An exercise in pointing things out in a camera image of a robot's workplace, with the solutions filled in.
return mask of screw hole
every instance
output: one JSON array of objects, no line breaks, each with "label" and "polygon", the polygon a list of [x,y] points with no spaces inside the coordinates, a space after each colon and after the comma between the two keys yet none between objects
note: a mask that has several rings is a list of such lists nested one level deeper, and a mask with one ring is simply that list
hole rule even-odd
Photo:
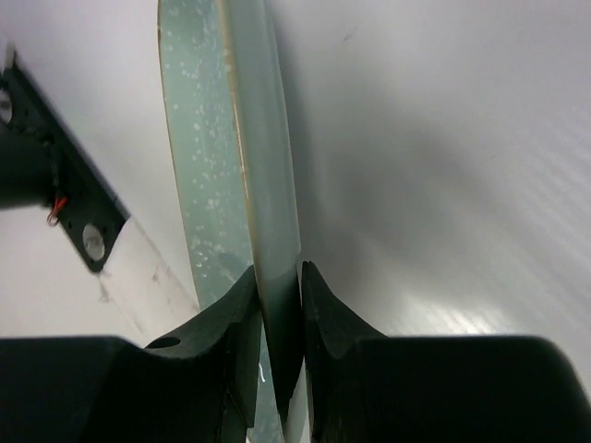
[{"label": "screw hole", "polygon": [[148,349],[162,349],[162,348],[172,348],[176,346],[181,341],[177,337],[161,337],[160,339],[154,340],[150,343],[146,348]]},{"label": "screw hole", "polygon": [[48,134],[42,139],[42,144],[44,146],[50,146],[55,143],[55,137],[52,134]]}]

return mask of red wire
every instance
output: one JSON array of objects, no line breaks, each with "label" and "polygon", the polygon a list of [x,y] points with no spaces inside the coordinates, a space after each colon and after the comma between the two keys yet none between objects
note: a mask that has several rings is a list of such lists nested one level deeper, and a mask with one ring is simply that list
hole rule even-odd
[{"label": "red wire", "polygon": [[64,208],[67,203],[67,197],[56,197],[52,211],[47,216],[47,223],[50,226],[56,226],[58,223],[57,214]]}]

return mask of light green glass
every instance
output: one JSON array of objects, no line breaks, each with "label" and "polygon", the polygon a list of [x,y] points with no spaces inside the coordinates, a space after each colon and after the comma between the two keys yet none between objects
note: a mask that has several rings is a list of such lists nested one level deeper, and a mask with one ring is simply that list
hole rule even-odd
[{"label": "light green glass", "polygon": [[[269,347],[283,352],[286,307],[298,297],[299,235],[270,17],[263,0],[162,0],[159,17],[165,107],[200,304],[223,296],[254,263]],[[265,343],[260,361],[249,438],[281,441]]]}]

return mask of black mounting bracket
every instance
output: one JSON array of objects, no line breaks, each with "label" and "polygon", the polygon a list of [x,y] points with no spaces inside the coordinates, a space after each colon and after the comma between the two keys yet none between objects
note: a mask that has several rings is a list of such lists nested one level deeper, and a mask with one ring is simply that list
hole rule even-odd
[{"label": "black mounting bracket", "polygon": [[99,272],[127,212],[16,64],[0,76],[0,91],[0,210],[64,202],[56,220]]}]

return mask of white wall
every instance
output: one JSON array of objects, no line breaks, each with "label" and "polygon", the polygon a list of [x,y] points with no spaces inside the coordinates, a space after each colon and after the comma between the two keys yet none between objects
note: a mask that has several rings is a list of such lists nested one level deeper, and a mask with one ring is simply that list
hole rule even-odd
[{"label": "white wall", "polygon": [[99,279],[46,217],[38,208],[0,212],[0,337],[130,335]]},{"label": "white wall", "polygon": [[591,5],[271,3],[305,257],[386,333],[541,334],[591,387]]}]

